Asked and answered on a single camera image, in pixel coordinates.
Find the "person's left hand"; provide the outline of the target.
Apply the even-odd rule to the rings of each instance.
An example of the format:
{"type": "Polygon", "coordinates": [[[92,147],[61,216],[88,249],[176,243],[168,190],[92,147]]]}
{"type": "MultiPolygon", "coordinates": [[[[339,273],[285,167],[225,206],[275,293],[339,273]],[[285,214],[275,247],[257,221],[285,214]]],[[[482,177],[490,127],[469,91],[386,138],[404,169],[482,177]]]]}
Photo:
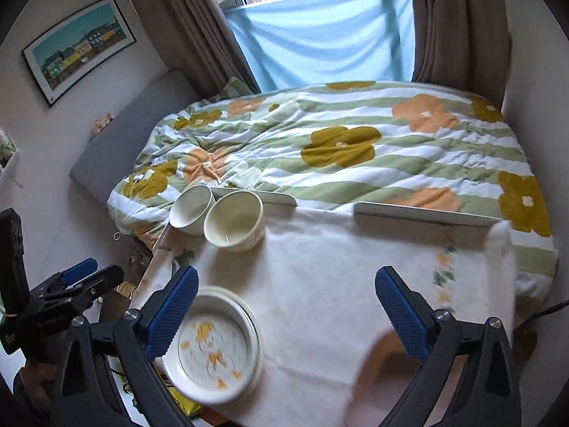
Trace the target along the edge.
{"type": "Polygon", "coordinates": [[[27,360],[15,375],[12,388],[21,401],[40,411],[50,411],[52,396],[46,390],[48,383],[56,379],[57,366],[49,363],[34,363],[27,360]]]}

